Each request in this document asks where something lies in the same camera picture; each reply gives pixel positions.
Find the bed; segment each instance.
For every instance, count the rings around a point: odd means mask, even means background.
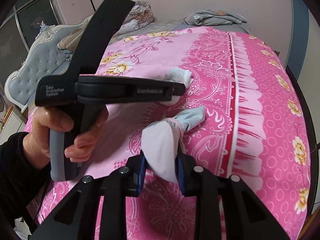
[[[148,124],[205,106],[205,121],[183,137],[187,154],[216,175],[239,175],[296,240],[311,184],[305,112],[296,88],[274,51],[247,27],[218,30],[181,23],[150,24],[111,40],[97,75],[156,78],[179,67],[191,71],[194,81],[174,106],[108,105],[109,119],[92,157],[77,180],[52,185],[38,221],[83,175],[107,176],[138,154],[141,130]],[[29,132],[32,115],[25,129]],[[192,240],[195,199],[183,198],[176,184],[151,171],[145,181],[142,196],[126,200],[128,239]],[[31,214],[36,202],[29,207]],[[99,226],[98,218],[95,239]]]

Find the upholstered headboard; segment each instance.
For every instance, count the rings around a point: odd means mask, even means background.
[[[35,98],[39,80],[46,75],[61,74],[69,66],[69,62],[58,54],[57,44],[90,18],[87,17],[79,25],[53,25],[41,32],[22,67],[8,77],[5,83],[6,97],[22,110],[30,105]]]

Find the yellow flower pattern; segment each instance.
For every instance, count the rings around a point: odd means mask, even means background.
[[[159,33],[150,33],[148,34],[148,36],[150,38],[154,38],[154,37],[168,37],[168,36],[175,36],[174,33],[171,32],[159,32]]]
[[[134,41],[136,38],[134,36],[124,38],[124,42]]]
[[[266,50],[261,50],[261,52],[266,56],[273,57],[273,55],[270,52],[266,51]]]
[[[110,63],[113,60],[117,59],[118,57],[120,57],[123,53],[119,52],[119,53],[114,53],[111,54],[110,56],[107,56],[105,58],[103,58],[100,62],[100,64],[105,64],[105,63]]]
[[[119,61],[118,63],[109,67],[106,70],[106,75],[114,76],[117,74],[122,74],[124,71],[132,68],[133,65],[134,65],[134,63],[132,63],[132,62]]]
[[[299,192],[299,200],[296,202],[296,205],[294,206],[294,210],[296,211],[297,215],[299,215],[301,212],[304,212],[307,209],[308,196],[309,190],[305,187],[301,188]]]
[[[303,141],[296,136],[294,140],[292,140],[292,146],[293,146],[293,153],[294,153],[294,160],[298,164],[306,165],[307,162],[307,149],[306,146],[303,144]]]
[[[264,48],[269,48],[268,45],[266,45],[263,41],[261,43],[258,43],[258,45],[260,45],[261,47],[264,47]]]
[[[269,60],[269,64],[281,69],[280,65],[274,59]]]
[[[291,110],[291,113],[300,117],[301,116],[301,111],[299,109],[299,107],[296,105],[295,102],[293,102],[292,100],[288,100],[288,108]]]
[[[287,89],[288,91],[290,91],[290,87],[289,85],[287,84],[287,82],[280,76],[280,75],[275,75],[279,84],[281,86],[283,86],[285,89]]]

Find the gray rubber grip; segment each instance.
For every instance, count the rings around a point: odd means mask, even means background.
[[[57,132],[50,129],[50,162],[51,162],[51,179],[53,181],[65,181],[64,167],[64,132]]]
[[[51,178],[53,181],[66,181],[76,178],[79,163],[72,163],[64,155],[64,150],[74,143],[76,136],[86,132],[95,123],[97,115],[105,105],[69,105],[58,107],[74,120],[74,129],[71,132],[57,132],[50,130],[49,148],[51,160]]]

